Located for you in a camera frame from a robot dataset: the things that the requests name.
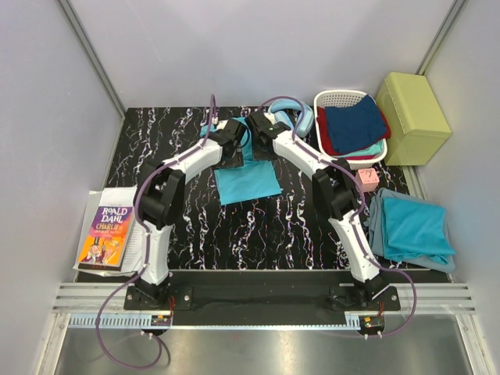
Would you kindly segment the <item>turquoise t-shirt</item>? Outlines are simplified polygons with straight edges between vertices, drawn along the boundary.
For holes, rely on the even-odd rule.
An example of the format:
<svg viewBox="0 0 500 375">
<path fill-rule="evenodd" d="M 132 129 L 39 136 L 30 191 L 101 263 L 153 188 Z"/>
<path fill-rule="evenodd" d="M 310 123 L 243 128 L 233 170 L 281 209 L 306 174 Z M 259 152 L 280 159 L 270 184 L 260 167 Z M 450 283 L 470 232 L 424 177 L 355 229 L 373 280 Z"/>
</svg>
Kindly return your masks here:
<svg viewBox="0 0 500 375">
<path fill-rule="evenodd" d="M 281 193 L 271 161 L 253 158 L 252 140 L 248 134 L 242 141 L 243 166 L 214 170 L 222 206 Z"/>
</svg>

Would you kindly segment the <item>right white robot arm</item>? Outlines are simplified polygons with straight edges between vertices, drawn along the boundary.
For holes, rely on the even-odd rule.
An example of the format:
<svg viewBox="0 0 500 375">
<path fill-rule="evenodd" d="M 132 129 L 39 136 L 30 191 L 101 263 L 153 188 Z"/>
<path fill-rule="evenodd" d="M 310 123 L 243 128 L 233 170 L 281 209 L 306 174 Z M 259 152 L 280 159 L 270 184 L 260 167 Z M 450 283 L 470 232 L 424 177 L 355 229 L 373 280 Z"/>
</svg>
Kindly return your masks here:
<svg viewBox="0 0 500 375">
<path fill-rule="evenodd" d="M 288 126 L 264 112 L 245 118 L 252 132 L 254 157 L 286 159 L 312 183 L 315 210 L 328 219 L 348 256 L 355 283 L 355 300 L 362 309 L 380 304 L 388 282 L 380 274 L 380 264 L 364 237 L 359 214 L 363 211 L 364 193 L 359 190 L 347 161 L 333 160 L 297 137 Z"/>
</svg>

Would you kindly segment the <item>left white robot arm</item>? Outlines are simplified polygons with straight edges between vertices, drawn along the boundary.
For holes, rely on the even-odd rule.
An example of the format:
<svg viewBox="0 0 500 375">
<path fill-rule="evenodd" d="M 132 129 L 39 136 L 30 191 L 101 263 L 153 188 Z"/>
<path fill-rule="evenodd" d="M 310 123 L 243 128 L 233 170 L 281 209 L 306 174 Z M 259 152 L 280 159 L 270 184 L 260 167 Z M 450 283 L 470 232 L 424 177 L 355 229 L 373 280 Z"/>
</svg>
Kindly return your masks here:
<svg viewBox="0 0 500 375">
<path fill-rule="evenodd" d="M 170 234 L 184 211 L 186 183 L 208 168 L 242 166 L 241 149 L 249 141 L 250 130 L 243 122 L 227 120 L 179 155 L 142 166 L 134 211 L 143 230 L 143 249 L 133 282 L 151 309 L 168 302 Z"/>
</svg>

